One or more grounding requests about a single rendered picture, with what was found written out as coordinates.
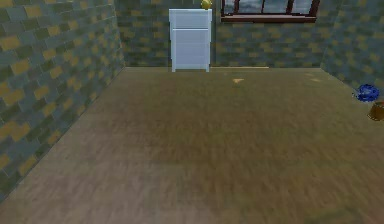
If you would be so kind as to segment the white chest of drawers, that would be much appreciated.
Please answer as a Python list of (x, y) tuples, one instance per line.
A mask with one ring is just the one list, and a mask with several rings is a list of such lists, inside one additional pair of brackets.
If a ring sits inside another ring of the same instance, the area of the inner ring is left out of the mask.
[(210, 69), (211, 9), (170, 9), (171, 68)]

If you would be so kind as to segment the brown wooden furniture piece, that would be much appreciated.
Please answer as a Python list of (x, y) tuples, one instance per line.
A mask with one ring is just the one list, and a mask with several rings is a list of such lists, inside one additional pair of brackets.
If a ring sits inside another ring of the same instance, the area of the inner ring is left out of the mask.
[(368, 113), (368, 117), (374, 121), (384, 120), (384, 102), (375, 102)]

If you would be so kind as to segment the blue crumpled cloth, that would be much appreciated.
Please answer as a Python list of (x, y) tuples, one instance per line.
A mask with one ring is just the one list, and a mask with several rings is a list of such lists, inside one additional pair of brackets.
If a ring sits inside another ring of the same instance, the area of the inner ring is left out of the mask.
[(361, 102), (372, 102), (379, 98), (380, 90), (371, 84), (360, 85), (356, 92), (355, 98)]

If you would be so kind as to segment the dark red framed window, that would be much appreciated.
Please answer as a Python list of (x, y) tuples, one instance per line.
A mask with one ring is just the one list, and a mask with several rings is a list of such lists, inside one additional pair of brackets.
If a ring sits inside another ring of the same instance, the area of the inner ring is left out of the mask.
[(230, 23), (315, 23), (321, 0), (221, 0), (220, 18)]

